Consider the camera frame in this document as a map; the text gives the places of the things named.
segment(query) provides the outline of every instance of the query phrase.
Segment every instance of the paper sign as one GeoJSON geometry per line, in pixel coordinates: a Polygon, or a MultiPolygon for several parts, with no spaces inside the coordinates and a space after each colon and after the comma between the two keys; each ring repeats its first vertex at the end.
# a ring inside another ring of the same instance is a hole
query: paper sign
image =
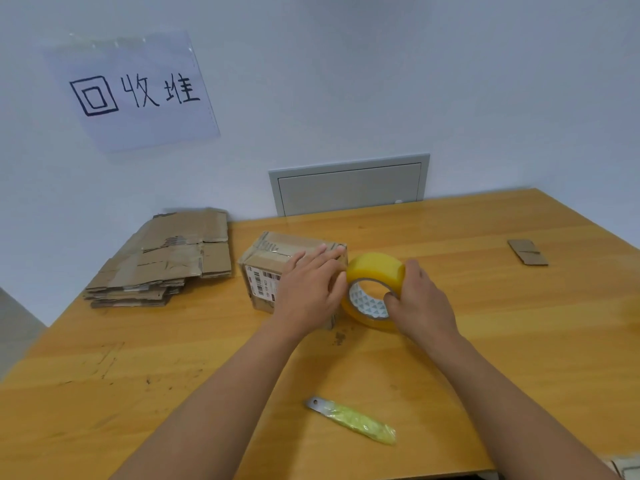
{"type": "Polygon", "coordinates": [[[187,31],[44,50],[101,151],[220,136],[187,31]]]}

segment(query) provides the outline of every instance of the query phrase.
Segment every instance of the gray metal panel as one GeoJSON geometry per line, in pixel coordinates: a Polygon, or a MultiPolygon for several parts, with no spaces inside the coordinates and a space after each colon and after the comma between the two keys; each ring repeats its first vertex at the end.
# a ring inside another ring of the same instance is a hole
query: gray metal panel
{"type": "Polygon", "coordinates": [[[272,170],[279,216],[416,201],[424,197],[429,155],[272,170]]]}

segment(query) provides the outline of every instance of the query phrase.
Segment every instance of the person's right arm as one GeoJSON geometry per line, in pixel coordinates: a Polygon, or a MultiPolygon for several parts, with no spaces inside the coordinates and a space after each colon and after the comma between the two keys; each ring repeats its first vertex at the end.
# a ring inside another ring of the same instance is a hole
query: person's right arm
{"type": "Polygon", "coordinates": [[[498,471],[508,480],[613,480],[596,455],[460,335],[447,296],[417,261],[406,263],[401,299],[385,303],[455,389],[498,471]]]}

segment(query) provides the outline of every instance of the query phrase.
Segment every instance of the person's left hand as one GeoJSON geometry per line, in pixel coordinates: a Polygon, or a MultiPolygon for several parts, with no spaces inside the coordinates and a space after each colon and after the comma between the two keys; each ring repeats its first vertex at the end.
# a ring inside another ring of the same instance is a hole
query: person's left hand
{"type": "Polygon", "coordinates": [[[327,251],[322,244],[310,253],[300,251],[286,263],[273,318],[297,339],[329,320],[347,293],[346,266],[336,261],[344,252],[342,246],[327,251]]]}

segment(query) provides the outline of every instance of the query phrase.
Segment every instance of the forearm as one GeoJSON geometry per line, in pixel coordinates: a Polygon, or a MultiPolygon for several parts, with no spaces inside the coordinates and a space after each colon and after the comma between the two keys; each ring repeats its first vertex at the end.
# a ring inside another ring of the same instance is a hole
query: forearm
{"type": "Polygon", "coordinates": [[[460,397],[498,471],[509,480],[616,478],[466,339],[452,340],[430,355],[460,397]]]}
{"type": "Polygon", "coordinates": [[[297,344],[269,319],[124,462],[113,480],[232,478],[297,344]]]}

